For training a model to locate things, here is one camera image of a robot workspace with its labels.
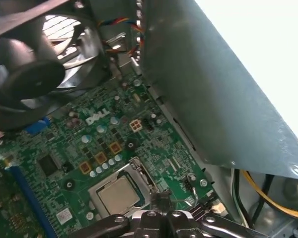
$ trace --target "dell logo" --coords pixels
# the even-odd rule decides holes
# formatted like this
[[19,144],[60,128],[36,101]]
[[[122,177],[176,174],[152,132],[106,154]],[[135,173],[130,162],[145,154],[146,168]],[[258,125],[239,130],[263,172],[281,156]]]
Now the dell logo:
[[86,121],[87,125],[92,125],[94,123],[94,121],[99,120],[108,114],[110,114],[110,112],[104,108],[101,111],[94,113],[92,117],[87,118],[85,121]]

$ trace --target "cpu socket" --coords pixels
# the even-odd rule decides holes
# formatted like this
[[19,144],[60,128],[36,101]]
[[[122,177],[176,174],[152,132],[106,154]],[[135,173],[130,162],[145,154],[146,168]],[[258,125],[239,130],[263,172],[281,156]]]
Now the cpu socket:
[[150,203],[153,180],[138,157],[105,178],[88,192],[101,218],[112,214],[131,216]]

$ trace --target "black fan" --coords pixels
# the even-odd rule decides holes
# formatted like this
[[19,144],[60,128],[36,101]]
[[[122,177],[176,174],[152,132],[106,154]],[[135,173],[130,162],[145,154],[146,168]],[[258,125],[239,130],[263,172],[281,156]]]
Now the black fan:
[[[85,8],[68,0],[0,1],[0,130],[35,122],[82,93],[78,90],[96,86],[108,76],[96,24]],[[18,13],[11,15],[11,9]],[[72,37],[51,42],[43,32],[45,16],[50,14],[81,24],[74,27]],[[75,53],[58,59],[73,45]],[[75,62],[67,62],[74,57]],[[77,67],[63,82],[66,70]]]

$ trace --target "green circuit board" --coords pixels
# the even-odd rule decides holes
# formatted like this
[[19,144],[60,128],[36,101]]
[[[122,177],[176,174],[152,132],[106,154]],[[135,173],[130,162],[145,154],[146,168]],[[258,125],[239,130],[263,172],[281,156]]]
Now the green circuit board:
[[14,178],[0,163],[0,238],[42,238],[36,221]]
[[[169,189],[174,200],[194,202],[183,182],[189,173],[196,176],[193,186],[199,198],[212,190],[210,183],[200,186],[200,180],[206,179],[201,168],[142,79],[134,74],[90,90],[48,119],[51,124],[38,134],[23,131],[15,139],[4,141],[0,159],[20,166],[60,238],[99,218],[90,204],[88,189],[135,156],[158,190]],[[132,130],[132,121],[137,132]],[[188,209],[183,202],[176,206]]]

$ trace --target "wire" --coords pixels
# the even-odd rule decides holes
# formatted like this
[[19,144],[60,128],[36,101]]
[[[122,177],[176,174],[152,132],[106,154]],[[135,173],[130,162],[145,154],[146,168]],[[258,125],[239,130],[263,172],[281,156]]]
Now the wire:
[[[98,26],[111,26],[111,25],[115,25],[118,23],[128,23],[131,25],[132,28],[134,28],[136,31],[140,32],[140,41],[139,41],[139,45],[133,47],[130,51],[128,51],[128,55],[131,56],[139,47],[142,47],[145,43],[145,36],[144,36],[144,31],[141,27],[139,27],[136,22],[132,21],[130,18],[128,17],[118,17],[118,18],[114,18],[111,20],[102,20],[98,23]],[[114,49],[107,49],[106,50],[109,53],[115,53],[115,54],[119,54],[119,53],[125,53],[125,51],[119,51],[119,50],[114,50]]]
[[234,194],[235,194],[235,197],[236,197],[236,202],[243,214],[243,216],[245,217],[248,225],[249,225],[249,228],[251,229],[254,229],[254,225],[252,224],[252,220],[251,218],[249,217],[241,199],[240,199],[240,196],[239,196],[239,170],[235,169],[234,170]]
[[233,198],[233,201],[235,203],[235,206],[236,206],[236,209],[238,211],[238,214],[242,220],[242,224],[249,228],[249,225],[247,223],[247,220],[245,219],[240,207],[238,206],[238,203],[236,201],[236,196],[235,196],[235,189],[234,189],[234,169],[231,169],[231,181],[230,181],[230,190],[231,190],[231,195],[232,195],[232,198]]
[[193,190],[193,195],[195,197],[194,207],[196,207],[198,205],[199,197],[197,195],[197,191],[196,191],[195,187],[193,187],[192,190]]
[[[262,191],[264,194],[266,194],[266,195],[268,194],[270,186],[272,185],[272,182],[274,180],[274,177],[275,177],[274,175],[265,175],[265,181],[262,186]],[[265,199],[263,197],[259,196],[258,206],[254,212],[253,217],[252,217],[253,224],[256,223],[256,221],[259,217],[259,214],[263,209],[264,204],[265,204]]]
[[292,216],[294,218],[298,219],[298,211],[296,210],[292,210],[286,207],[281,206],[280,204],[274,202],[270,197],[268,197],[262,190],[261,188],[254,182],[253,178],[251,177],[251,175],[247,172],[247,171],[242,171],[242,173],[244,174],[245,178],[247,179],[247,181],[250,183],[250,185],[256,190],[256,192],[263,197],[263,199],[265,200],[265,202],[267,202],[269,205],[275,207],[276,209],[278,209],[279,211],[286,213],[289,216]]

